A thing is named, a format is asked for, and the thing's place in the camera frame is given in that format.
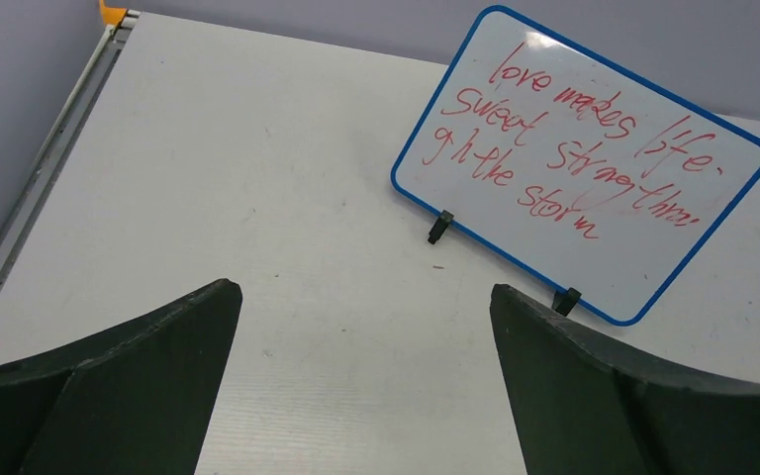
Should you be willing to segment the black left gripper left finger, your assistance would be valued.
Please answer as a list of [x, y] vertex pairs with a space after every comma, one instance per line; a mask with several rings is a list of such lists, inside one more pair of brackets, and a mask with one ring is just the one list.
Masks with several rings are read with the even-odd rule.
[[0, 474], [193, 473], [241, 303], [220, 279], [0, 365]]

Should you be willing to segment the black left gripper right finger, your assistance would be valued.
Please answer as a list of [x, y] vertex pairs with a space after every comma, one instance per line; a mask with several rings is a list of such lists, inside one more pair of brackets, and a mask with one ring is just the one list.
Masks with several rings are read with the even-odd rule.
[[684, 366], [507, 284], [489, 307], [530, 474], [760, 474], [760, 384]]

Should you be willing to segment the blue framed whiteboard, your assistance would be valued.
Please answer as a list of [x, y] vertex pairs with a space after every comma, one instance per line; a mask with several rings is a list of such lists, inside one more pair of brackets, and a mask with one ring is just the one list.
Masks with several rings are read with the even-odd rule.
[[760, 178], [760, 139], [520, 13], [475, 19], [393, 187], [621, 327]]

